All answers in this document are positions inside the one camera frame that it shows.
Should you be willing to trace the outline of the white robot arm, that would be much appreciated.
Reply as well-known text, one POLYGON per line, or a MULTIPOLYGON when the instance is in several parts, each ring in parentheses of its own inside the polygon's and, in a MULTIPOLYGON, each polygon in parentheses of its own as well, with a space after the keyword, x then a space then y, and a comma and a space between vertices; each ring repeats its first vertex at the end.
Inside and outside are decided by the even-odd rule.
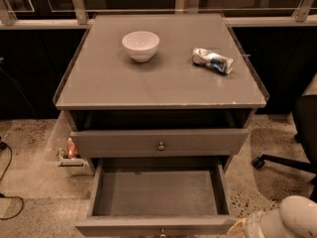
POLYGON ((317 238, 317 203, 299 195, 288 196, 278 209, 238 220, 227 238, 317 238))

